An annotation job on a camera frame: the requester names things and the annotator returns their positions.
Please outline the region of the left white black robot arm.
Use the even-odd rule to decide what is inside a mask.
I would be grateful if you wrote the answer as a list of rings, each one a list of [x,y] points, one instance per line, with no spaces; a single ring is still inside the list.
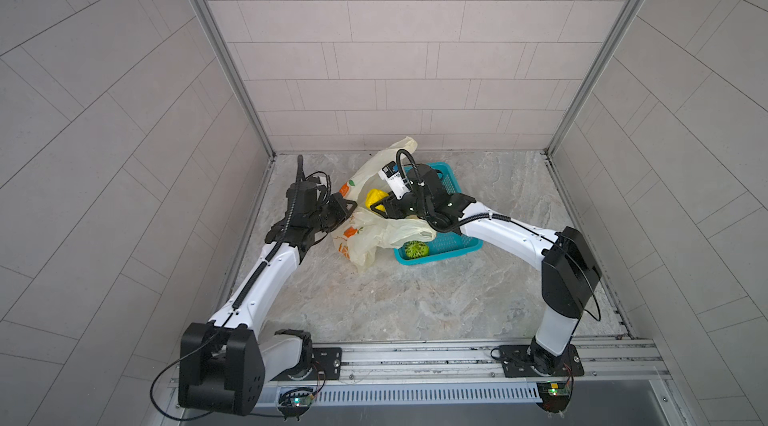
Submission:
[[[186,409],[246,416],[266,382],[311,374],[307,331],[282,329],[260,341],[265,318],[287,279],[311,247],[350,218],[356,202],[331,188],[321,171],[300,174],[286,192],[282,220],[232,297],[204,323],[192,323],[180,344],[178,400]]]

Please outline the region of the yellow toy fruit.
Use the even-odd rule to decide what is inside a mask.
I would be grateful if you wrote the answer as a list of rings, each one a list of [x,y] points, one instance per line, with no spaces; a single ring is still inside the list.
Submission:
[[[376,201],[386,200],[389,197],[389,193],[377,188],[372,188],[368,191],[365,200],[365,207],[369,209],[370,204]]]

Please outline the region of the cream plastic bag fruit print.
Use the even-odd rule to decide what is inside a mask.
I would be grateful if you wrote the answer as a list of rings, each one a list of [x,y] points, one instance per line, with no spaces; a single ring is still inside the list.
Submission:
[[[362,273],[375,261],[379,248],[396,249],[408,241],[429,242],[436,238],[437,232],[427,222],[409,216],[405,219],[385,219],[372,212],[365,200],[368,192],[378,189],[390,192],[378,173],[386,164],[395,159],[398,149],[404,148],[413,153],[418,143],[410,136],[395,142],[370,157],[340,189],[345,199],[357,202],[352,216],[331,234],[337,251],[347,258]]]

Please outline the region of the green toy fruit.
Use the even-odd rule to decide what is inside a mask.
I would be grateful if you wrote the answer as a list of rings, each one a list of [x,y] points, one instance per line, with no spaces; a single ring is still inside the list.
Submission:
[[[429,245],[422,241],[409,241],[403,246],[403,254],[407,260],[415,260],[429,255]]]

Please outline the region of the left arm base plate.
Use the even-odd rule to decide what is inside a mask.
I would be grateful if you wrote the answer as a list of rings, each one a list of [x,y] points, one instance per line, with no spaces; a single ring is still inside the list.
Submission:
[[[340,347],[313,347],[302,352],[299,372],[301,380],[317,380],[322,374],[326,380],[338,380],[342,363]]]

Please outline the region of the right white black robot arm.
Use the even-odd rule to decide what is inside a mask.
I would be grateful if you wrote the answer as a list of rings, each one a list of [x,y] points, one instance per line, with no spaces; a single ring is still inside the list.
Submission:
[[[392,161],[379,172],[387,195],[372,204],[388,219],[416,216],[439,233],[455,233],[496,246],[528,263],[541,275],[546,305],[541,323],[520,365],[543,376],[567,366],[574,332],[601,279],[594,254],[580,231],[529,225],[499,213],[474,197],[450,192],[436,169]]]

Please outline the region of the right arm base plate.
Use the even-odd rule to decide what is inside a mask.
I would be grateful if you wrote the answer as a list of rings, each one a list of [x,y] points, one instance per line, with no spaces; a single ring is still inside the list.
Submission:
[[[502,365],[506,378],[581,377],[585,374],[577,348],[569,344],[560,356],[532,345],[501,345],[490,357]]]

